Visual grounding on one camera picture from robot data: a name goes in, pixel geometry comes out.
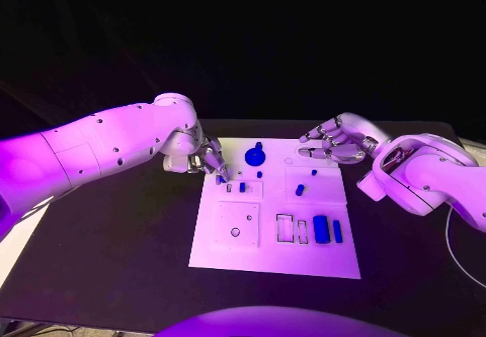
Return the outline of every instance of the white cable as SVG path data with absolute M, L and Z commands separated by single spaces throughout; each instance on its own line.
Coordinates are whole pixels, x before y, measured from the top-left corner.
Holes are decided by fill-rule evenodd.
M 449 215 L 452 213 L 452 208 L 449 207 L 449 210 L 448 210 L 448 215 L 447 215 L 447 220 L 445 220 L 445 243 L 447 243 L 447 249 L 448 249 L 448 253 L 449 253 L 449 256 L 452 257 L 454 259 L 454 262 L 457 264 L 457 267 L 460 268 L 460 270 L 462 271 L 462 273 L 468 276 L 468 278 L 483 287 L 486 288 L 486 285 L 475 280 L 475 278 L 473 277 L 473 275 L 465 271 L 464 267 L 460 265 L 457 259 L 455 259 L 455 255 L 452 253 L 452 249 L 449 247 L 449 242 L 448 242 L 448 224 L 449 224 Z

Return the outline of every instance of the shape sorting board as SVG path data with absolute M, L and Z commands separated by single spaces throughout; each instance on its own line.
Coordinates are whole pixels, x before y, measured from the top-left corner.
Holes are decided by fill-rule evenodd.
M 297 154 L 301 147 L 320 147 L 321 142 L 219 141 L 230 181 L 216 185 L 214 175 L 206 176 L 188 266 L 360 279 L 340 169 L 334 162 Z M 266 158 L 252 167 L 245 153 L 256 142 Z M 297 196 L 299 184 L 304 192 Z M 315 242 L 314 216 L 327 216 L 330 243 Z M 340 222 L 341 243 L 334 241 L 333 220 Z

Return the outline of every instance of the blue object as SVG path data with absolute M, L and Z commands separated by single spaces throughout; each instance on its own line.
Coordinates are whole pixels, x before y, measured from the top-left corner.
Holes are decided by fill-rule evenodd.
M 245 153 L 245 162 L 250 166 L 259 166 L 265 161 L 265 152 L 261 149 L 261 142 L 256 142 L 255 148 L 249 149 Z
M 336 239 L 336 242 L 340 244 L 341 243 L 341 226 L 338 225 L 338 220 L 334 220 L 331 222 L 331 227 L 334 229 L 334 239 Z
M 304 186 L 299 184 L 295 189 L 295 195 L 301 196 L 301 192 L 304 191 Z
M 327 244 L 331 241 L 327 226 L 327 216 L 314 216 L 311 221 L 314 223 L 315 243 Z

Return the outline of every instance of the black table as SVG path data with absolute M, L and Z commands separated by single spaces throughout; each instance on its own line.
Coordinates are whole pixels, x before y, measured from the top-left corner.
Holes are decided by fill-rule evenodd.
M 317 121 L 204 120 L 219 137 L 297 138 Z M 380 122 L 393 135 L 451 127 Z M 282 305 L 353 317 L 412 336 L 483 336 L 486 289 L 447 252 L 448 207 L 406 213 L 354 183 L 370 161 L 341 166 L 361 279 L 191 268 L 203 175 L 162 171 L 161 155 L 82 186 L 47 209 L 0 290 L 0 317 L 152 333 L 223 308 Z M 452 215 L 451 244 L 481 280 L 486 234 Z

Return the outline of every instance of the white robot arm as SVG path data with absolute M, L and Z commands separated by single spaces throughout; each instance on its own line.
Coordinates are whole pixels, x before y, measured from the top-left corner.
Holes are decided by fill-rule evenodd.
M 373 159 L 359 189 L 379 201 L 389 196 L 412 214 L 426 215 L 447 202 L 468 224 L 486 232 L 486 167 L 447 139 L 421 134 L 392 137 L 348 112 L 325 121 L 299 138 L 321 137 L 321 148 L 301 148 L 305 157 L 340 164 Z
M 0 142 L 0 241 L 28 212 L 67 191 L 165 154 L 165 171 L 229 180 L 220 144 L 203 134 L 191 101 L 164 93 L 151 104 L 96 112 Z

